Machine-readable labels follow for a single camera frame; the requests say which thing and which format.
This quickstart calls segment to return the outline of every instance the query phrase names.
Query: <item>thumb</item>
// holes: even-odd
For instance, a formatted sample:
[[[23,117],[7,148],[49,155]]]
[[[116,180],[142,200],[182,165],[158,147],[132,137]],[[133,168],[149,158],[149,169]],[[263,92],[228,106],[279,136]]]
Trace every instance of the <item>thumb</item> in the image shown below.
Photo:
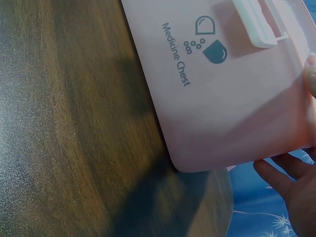
[[[316,54],[310,53],[304,69],[304,77],[310,93],[316,98]]]

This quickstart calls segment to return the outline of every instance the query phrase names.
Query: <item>white plastic handle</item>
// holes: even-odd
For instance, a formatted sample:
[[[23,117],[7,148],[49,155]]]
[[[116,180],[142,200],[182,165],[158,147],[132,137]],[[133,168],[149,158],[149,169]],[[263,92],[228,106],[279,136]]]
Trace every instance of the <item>white plastic handle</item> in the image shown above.
[[[281,40],[288,38],[284,36],[276,38],[271,26],[263,15],[258,0],[232,0],[238,14],[247,30],[251,43],[259,48],[272,48],[277,46]]]

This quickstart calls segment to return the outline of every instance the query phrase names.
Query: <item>wood grain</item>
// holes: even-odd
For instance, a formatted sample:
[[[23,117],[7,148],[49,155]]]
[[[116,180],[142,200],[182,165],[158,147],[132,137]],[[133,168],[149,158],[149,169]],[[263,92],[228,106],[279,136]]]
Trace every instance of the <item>wood grain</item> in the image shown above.
[[[0,0],[0,235],[221,237],[226,171],[177,172],[119,0]]]

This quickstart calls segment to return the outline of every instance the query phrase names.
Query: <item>fingernail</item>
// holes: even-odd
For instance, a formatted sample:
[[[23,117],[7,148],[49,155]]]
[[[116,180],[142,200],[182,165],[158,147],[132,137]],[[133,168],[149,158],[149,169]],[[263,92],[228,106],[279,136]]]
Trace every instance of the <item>fingernail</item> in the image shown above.
[[[309,53],[306,59],[306,65],[316,67],[316,53]]]

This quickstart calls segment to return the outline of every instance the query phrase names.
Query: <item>blue cloth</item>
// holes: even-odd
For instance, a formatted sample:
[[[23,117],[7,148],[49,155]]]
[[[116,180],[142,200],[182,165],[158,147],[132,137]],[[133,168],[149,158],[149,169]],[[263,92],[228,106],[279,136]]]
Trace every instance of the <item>blue cloth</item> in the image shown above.
[[[316,0],[304,0],[316,22]],[[304,162],[314,163],[302,150],[291,153]],[[277,167],[271,159],[267,161]],[[234,211],[227,237],[294,237],[283,199],[254,171],[253,163],[230,171]]]

